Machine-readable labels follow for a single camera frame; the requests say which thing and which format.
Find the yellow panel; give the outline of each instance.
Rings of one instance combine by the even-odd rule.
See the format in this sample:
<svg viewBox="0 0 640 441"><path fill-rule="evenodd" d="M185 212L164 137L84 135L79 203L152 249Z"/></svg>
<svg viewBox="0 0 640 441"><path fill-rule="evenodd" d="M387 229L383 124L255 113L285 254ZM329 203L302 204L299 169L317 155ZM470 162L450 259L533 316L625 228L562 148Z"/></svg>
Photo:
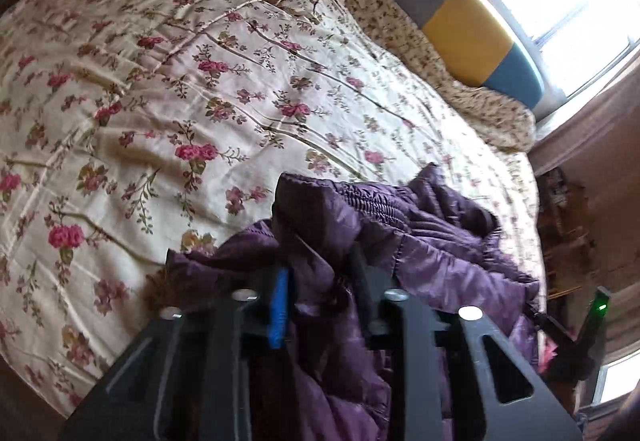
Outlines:
<svg viewBox="0 0 640 441"><path fill-rule="evenodd" d="M486 0L445 0L422 31L454 78L484 82L507 55L513 39Z"/></svg>

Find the flower pattern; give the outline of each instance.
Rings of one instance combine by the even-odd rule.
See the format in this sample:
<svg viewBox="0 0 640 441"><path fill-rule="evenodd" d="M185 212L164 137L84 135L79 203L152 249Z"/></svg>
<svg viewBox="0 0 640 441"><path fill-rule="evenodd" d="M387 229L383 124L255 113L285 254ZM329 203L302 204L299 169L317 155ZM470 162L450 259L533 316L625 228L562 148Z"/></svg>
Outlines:
<svg viewBox="0 0 640 441"><path fill-rule="evenodd" d="M167 249L268 218L283 170L438 163L542 274L530 113L453 81L392 0L63 1L0 18L0 347L61 413L173 303Z"/></svg>

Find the purple jacket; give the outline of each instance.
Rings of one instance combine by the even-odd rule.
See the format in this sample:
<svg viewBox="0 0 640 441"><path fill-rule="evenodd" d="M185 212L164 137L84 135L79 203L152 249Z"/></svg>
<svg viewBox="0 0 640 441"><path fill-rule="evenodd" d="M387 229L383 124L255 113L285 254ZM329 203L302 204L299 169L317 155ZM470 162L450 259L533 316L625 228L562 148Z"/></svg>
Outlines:
<svg viewBox="0 0 640 441"><path fill-rule="evenodd" d="M535 363L536 334L522 309L539 284L500 252L499 236L495 217L445 186L433 165L403 187L282 174L271 220L236 233L213 257L169 251L167 266L183 307L241 287L242 274L258 267L292 268L286 349L251 366L255 439L383 441L393 374L384 351L364 346L345 277L353 242L431 307L480 307Z"/></svg>

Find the upholstered headboard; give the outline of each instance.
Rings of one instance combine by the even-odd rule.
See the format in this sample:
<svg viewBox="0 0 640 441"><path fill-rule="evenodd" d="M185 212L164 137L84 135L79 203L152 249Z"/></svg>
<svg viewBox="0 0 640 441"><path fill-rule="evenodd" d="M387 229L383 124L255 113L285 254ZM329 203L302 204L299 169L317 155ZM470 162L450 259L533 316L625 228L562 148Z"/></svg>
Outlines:
<svg viewBox="0 0 640 441"><path fill-rule="evenodd" d="M536 65L486 0L395 0L422 28L454 78L533 108L543 94Z"/></svg>

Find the beige floral sheet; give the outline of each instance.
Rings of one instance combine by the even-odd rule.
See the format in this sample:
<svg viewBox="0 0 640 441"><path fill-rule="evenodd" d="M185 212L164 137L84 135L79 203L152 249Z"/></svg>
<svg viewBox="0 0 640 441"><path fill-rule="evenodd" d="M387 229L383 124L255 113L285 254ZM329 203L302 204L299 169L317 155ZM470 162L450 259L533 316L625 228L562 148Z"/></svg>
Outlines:
<svg viewBox="0 0 640 441"><path fill-rule="evenodd" d="M270 215L284 170L399 184L438 163L543 275L526 118L476 96L465 121L433 66L351 15L375 27L383 1L358 2L21 0L0 18L0 349L61 413L170 303L167 249Z"/></svg>

